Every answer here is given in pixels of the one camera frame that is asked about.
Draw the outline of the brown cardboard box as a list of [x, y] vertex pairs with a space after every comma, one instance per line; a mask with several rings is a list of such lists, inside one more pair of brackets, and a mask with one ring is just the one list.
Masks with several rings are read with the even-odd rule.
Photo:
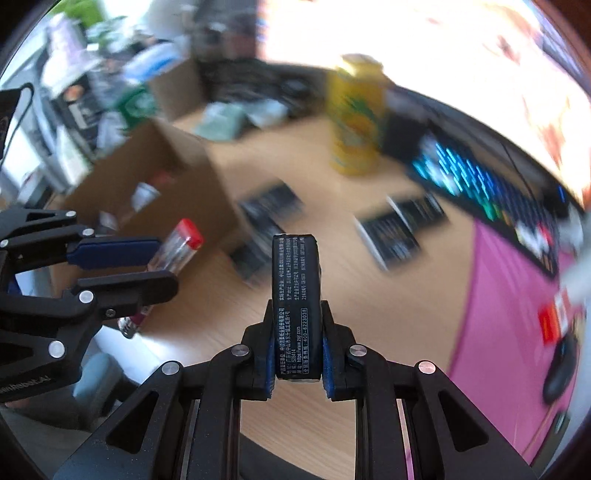
[[228, 248], [242, 230], [235, 205], [204, 141], [174, 124], [204, 106], [197, 64], [184, 60], [148, 87], [164, 115], [133, 128], [52, 206], [73, 210], [80, 223], [120, 237], [165, 239], [187, 218], [204, 236], [202, 254]]

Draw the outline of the white tea cup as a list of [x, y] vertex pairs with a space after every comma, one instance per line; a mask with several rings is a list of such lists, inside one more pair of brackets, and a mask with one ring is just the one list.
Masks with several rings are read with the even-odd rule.
[[254, 127], [264, 130], [283, 124], [288, 108], [276, 99], [260, 99], [245, 105], [245, 115]]

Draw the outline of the yellow pineapple drink can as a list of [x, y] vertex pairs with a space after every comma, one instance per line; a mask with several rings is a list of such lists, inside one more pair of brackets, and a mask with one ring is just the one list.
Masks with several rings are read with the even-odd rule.
[[332, 127], [332, 166], [349, 176], [372, 172], [380, 158], [389, 80], [383, 65], [346, 54], [329, 72], [327, 113]]

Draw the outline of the pink desk mat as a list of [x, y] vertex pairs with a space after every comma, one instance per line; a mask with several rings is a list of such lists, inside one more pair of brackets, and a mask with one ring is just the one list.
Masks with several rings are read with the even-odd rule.
[[488, 226], [465, 217], [418, 235], [421, 254], [397, 279], [388, 358], [429, 359], [487, 416], [528, 462], [555, 415], [542, 387], [554, 347], [542, 340], [539, 309], [558, 290], [525, 256]]

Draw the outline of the clear tube red cap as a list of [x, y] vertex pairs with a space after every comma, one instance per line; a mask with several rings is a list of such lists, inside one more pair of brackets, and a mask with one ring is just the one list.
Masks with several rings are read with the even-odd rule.
[[[188, 218], [181, 219], [147, 265], [148, 271], [166, 270], [178, 274], [204, 245], [204, 236], [197, 225]], [[121, 334], [131, 339], [152, 311], [153, 306], [143, 306], [131, 317], [119, 318], [117, 326]]]

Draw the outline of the green cloth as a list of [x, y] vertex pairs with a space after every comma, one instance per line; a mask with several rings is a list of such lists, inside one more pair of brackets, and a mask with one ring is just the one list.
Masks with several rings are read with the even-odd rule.
[[242, 135], [248, 124], [242, 105], [214, 102], [206, 106], [193, 133], [211, 142], [231, 142]]

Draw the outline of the red cigarette pack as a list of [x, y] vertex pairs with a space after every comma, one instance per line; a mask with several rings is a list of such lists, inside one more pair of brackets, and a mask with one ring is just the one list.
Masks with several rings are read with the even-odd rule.
[[569, 331], [572, 305], [568, 291], [559, 291], [538, 311], [542, 340], [545, 345], [560, 341]]

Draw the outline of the upright black tissue pack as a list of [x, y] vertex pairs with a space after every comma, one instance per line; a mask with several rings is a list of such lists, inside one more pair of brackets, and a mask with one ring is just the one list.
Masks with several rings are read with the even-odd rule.
[[322, 294], [317, 240], [310, 234], [274, 236], [271, 265], [276, 377], [318, 381], [322, 376]]

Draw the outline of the black drawer organizer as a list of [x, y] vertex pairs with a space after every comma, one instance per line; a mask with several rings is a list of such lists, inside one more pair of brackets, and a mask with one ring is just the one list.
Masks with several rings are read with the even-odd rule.
[[231, 3], [202, 7], [195, 15], [191, 53], [208, 101], [276, 100], [287, 117], [322, 111], [327, 74], [315, 67], [271, 64], [259, 58], [259, 9]]

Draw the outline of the white sachet red text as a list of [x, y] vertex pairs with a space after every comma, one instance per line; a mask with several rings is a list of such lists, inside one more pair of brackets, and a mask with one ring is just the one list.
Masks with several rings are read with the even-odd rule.
[[148, 183], [139, 182], [130, 197], [131, 208], [134, 212], [139, 212], [159, 196], [160, 192]]

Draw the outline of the RGB backlit keyboard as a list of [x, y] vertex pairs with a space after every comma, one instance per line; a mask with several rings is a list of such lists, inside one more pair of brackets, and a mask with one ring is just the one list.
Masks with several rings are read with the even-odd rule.
[[559, 273], [555, 218], [537, 200], [477, 160], [465, 144], [426, 134], [409, 177], [443, 196], [501, 235], [550, 279]]

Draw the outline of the curved monitor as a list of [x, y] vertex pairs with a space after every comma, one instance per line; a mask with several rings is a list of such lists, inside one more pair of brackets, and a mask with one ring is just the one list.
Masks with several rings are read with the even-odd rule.
[[263, 60], [325, 69], [346, 54], [447, 104], [590, 204], [590, 76], [532, 1], [261, 1]]

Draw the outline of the black computer mouse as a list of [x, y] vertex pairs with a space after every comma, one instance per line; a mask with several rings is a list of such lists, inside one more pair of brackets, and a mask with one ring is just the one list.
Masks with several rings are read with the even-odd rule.
[[542, 390], [546, 405], [555, 403], [569, 386], [577, 366], [577, 352], [578, 341], [572, 332], [556, 344]]

